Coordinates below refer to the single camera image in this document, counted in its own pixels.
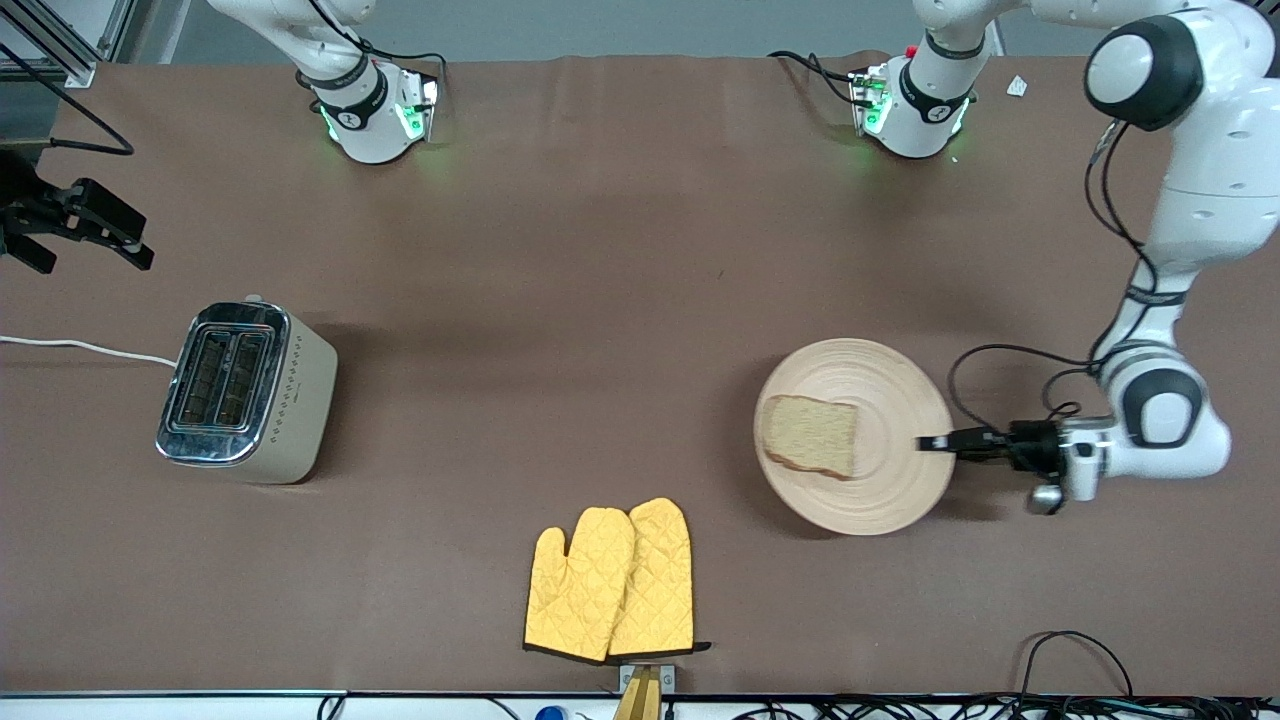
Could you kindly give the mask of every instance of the white cable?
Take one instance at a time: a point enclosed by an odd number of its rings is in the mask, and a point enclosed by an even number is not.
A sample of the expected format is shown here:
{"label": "white cable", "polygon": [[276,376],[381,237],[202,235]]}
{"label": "white cable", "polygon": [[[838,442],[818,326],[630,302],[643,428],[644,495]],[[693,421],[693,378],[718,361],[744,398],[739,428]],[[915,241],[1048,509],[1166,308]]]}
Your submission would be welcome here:
{"label": "white cable", "polygon": [[82,347],[84,350],[92,350],[93,352],[101,352],[104,355],[114,355],[116,357],[125,357],[128,360],[146,360],[148,363],[160,363],[161,365],[169,365],[170,368],[178,366],[177,363],[165,357],[156,357],[155,355],[138,355],[137,352],[124,352],[123,350],[111,350],[110,347],[102,347],[79,340],[29,340],[26,337],[9,337],[6,334],[0,334],[0,342],[12,342],[14,345],[37,345],[40,347]]}

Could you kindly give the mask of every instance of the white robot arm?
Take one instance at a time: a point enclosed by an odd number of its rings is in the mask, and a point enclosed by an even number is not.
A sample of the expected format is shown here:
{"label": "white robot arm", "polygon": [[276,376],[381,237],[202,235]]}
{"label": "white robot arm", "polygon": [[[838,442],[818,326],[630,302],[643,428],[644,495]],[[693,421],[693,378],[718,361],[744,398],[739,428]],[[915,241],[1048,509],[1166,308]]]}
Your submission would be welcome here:
{"label": "white robot arm", "polygon": [[[1098,3],[1092,12],[1087,0],[1030,3],[1041,17],[1074,24],[1112,24],[1133,17],[1135,5]],[[948,450],[968,460],[1002,457],[1036,471],[1046,480],[1032,495],[1030,507],[1039,512],[1056,512],[1068,498],[1092,500],[1103,477],[1201,478],[1222,469],[1230,432],[1204,379],[1178,351],[1174,325],[1196,275],[1260,249],[1280,218],[1280,79],[1268,77],[1276,74],[1271,26],[1233,0],[1140,5],[1144,12],[1171,10],[1116,27],[1085,70],[1094,108],[1142,129],[1167,127],[1174,145],[1151,236],[1116,318],[1091,356],[1091,373],[1112,414],[1014,423],[1009,433],[973,428],[920,443],[922,450]],[[972,28],[964,28],[972,38]],[[905,67],[902,77],[936,83]],[[888,120],[895,119],[897,109]],[[901,129],[893,141],[911,132],[905,122],[893,129]],[[932,147],[940,138],[933,131],[909,146]]]}
{"label": "white robot arm", "polygon": [[352,38],[375,0],[209,0],[280,49],[320,99],[329,136],[360,163],[387,163],[430,133],[439,82],[372,58]]}
{"label": "white robot arm", "polygon": [[[1213,5],[1230,0],[1215,0]],[[969,106],[973,83],[987,64],[987,24],[1004,13],[1030,8],[1041,19],[1114,28],[1138,18],[1165,15],[1187,0],[915,0],[924,37],[913,58],[900,55],[869,70],[856,90],[872,108],[855,110],[859,131],[905,158],[937,154]]]}

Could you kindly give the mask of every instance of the green led light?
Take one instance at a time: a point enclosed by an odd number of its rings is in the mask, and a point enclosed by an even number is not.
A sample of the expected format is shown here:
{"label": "green led light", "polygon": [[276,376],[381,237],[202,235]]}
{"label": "green led light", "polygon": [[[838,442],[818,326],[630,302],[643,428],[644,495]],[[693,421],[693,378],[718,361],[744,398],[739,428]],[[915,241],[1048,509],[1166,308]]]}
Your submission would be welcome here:
{"label": "green led light", "polygon": [[960,132],[960,123],[964,122],[964,111],[968,109],[969,109],[969,101],[965,100],[964,104],[960,105],[960,109],[956,110],[956,122],[954,126],[951,126],[951,135]]}
{"label": "green led light", "polygon": [[876,102],[873,108],[867,111],[867,123],[864,128],[869,133],[878,133],[884,127],[884,118],[888,117],[888,111],[893,109],[893,99],[888,92],[881,95],[879,102]]}
{"label": "green led light", "polygon": [[324,105],[320,106],[320,117],[324,118],[324,124],[329,128],[329,140],[339,142],[338,131],[333,129],[333,120],[329,119],[329,113],[325,111]]}
{"label": "green led light", "polygon": [[404,126],[404,135],[407,135],[410,140],[422,137],[422,113],[419,113],[413,108],[403,108],[401,105],[396,105],[396,109],[398,110],[397,115],[401,119],[401,124]]}

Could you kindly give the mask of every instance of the toaster slot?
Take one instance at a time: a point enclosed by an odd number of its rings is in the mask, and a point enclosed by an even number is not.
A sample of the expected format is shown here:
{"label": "toaster slot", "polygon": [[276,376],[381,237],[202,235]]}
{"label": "toaster slot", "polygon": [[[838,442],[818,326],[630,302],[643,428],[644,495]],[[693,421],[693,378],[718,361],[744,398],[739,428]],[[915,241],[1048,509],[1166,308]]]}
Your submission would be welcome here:
{"label": "toaster slot", "polygon": [[262,333],[244,333],[236,341],[236,352],[227,375],[227,391],[218,406],[220,428],[239,428],[257,387],[259,365],[266,347]]}
{"label": "toaster slot", "polygon": [[219,370],[230,341],[230,333],[210,332],[200,343],[200,352],[187,374],[187,391],[178,407],[178,421],[183,425],[207,423],[220,384]]}

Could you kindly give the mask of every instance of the paper scrap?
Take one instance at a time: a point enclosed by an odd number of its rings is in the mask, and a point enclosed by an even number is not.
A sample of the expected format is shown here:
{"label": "paper scrap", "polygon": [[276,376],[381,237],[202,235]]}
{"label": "paper scrap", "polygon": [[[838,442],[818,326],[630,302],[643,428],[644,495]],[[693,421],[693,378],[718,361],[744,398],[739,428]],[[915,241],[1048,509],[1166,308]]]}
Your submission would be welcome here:
{"label": "paper scrap", "polygon": [[1012,95],[1014,97],[1027,95],[1027,81],[1023,79],[1023,76],[1014,76],[1014,81],[1009,83],[1009,90],[1005,92]]}

